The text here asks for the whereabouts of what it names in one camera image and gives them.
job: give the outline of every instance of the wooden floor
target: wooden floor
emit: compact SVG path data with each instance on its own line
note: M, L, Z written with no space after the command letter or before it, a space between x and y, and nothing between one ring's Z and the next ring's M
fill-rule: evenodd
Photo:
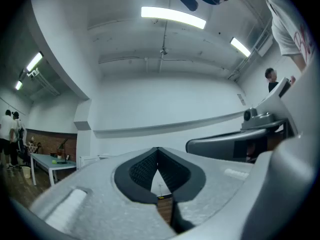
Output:
M14 168L13 170L6 170L4 166L0 167L0 179L4 181L8 195L26 208L29 208L33 201L50 187L50 180L47 173L36 167L34 174L36 186L33 184L32 177L24 177L22 169ZM172 198L159 200L158 211L169 224L172 211Z

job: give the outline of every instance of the table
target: table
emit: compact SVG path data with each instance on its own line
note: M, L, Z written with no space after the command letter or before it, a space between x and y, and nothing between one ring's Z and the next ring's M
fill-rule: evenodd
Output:
M64 159L58 159L56 157L53 157L48 154L35 154L31 153L31 173L32 173L32 180L33 180L33 185L37 185L36 183L36 177L35 177L35 168L34 168L34 161L38 162L40 165L48 169L49 172L49 179L50 179L50 184L53 186L55 184L55 181L58 181L57 178L57 170L65 170L65 169L70 169L70 168L77 168L77 165L73 161L67 161L66 164L53 164L52 160L56 160L56 162L64 162Z

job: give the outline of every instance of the brick wall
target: brick wall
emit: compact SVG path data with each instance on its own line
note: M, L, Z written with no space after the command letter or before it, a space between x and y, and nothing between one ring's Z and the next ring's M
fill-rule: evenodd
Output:
M27 129L26 144L34 137L35 146L41 143L42 148L39 149L39 154L50 155L50 153L57 153L58 147L61 143L68 139L65 143L65 153L70 155L69 160L76 161L77 148L77 134L55 133L47 131L39 131Z

